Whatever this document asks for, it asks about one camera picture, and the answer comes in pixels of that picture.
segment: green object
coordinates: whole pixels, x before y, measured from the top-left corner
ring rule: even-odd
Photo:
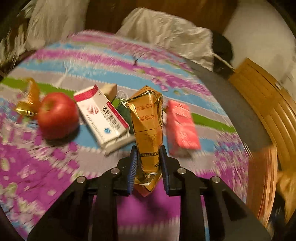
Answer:
[[[131,121],[131,113],[130,113],[130,110],[128,108],[126,108],[121,102],[116,107],[116,110],[123,117],[123,119],[125,119],[126,122],[129,124],[129,126],[130,126],[130,133],[133,134],[133,122]]]
[[[117,99],[117,98],[115,98],[115,99],[112,101],[112,105],[115,107],[115,109],[118,107],[120,101],[122,101],[122,99]]]

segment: white cloth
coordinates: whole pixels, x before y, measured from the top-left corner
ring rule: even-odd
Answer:
[[[154,44],[213,70],[212,32],[186,19],[136,8],[124,19],[116,35]]]
[[[28,26],[26,49],[40,49],[84,29],[89,0],[38,0]]]
[[[293,55],[290,66],[280,83],[296,101],[296,54]]]

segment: colorful bedsheet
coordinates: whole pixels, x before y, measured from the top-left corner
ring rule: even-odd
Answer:
[[[133,145],[104,156],[82,120],[73,141],[59,147],[49,145],[36,121],[20,121],[14,111],[25,77],[34,78],[42,94],[61,91],[73,96],[93,84],[116,83],[128,96],[148,85],[163,93],[164,106],[169,99],[186,103],[201,150],[191,159],[180,158],[181,166],[200,177],[220,176],[246,200],[247,154],[241,140],[184,59],[145,43],[83,31],[37,51],[0,85],[0,204],[25,239],[72,181],[80,175],[100,176],[128,156]],[[165,129],[164,145],[168,149]],[[117,205],[120,240],[178,239],[180,198],[166,196],[162,181],[148,197],[134,191],[130,197],[118,197]]]

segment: gold candy wrapper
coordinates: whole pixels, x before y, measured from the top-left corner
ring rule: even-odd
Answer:
[[[25,81],[27,81],[28,85],[23,92],[24,97],[17,103],[15,111],[20,115],[34,117],[40,107],[40,91],[34,79],[28,78]]]
[[[142,171],[137,172],[135,188],[146,196],[161,178],[159,148],[163,144],[163,96],[145,86],[126,100],[130,109]]]

